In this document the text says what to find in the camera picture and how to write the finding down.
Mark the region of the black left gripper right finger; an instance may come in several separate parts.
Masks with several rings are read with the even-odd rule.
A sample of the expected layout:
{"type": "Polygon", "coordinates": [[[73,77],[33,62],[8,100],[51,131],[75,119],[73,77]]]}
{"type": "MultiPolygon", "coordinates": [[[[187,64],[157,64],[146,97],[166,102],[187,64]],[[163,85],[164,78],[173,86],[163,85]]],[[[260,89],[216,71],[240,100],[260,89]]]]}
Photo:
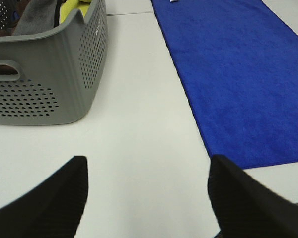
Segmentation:
{"type": "Polygon", "coordinates": [[[224,155],[213,155],[208,195],[218,238],[298,238],[298,205],[263,186],[224,155]]]}

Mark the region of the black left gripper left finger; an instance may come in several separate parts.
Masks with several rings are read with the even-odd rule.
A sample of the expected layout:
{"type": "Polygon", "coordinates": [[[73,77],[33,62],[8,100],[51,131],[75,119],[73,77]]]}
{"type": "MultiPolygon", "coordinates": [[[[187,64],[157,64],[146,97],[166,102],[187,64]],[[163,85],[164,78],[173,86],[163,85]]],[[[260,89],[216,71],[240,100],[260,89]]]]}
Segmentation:
{"type": "Polygon", "coordinates": [[[31,191],[0,208],[0,238],[73,238],[87,197],[87,158],[74,156],[31,191]]]}

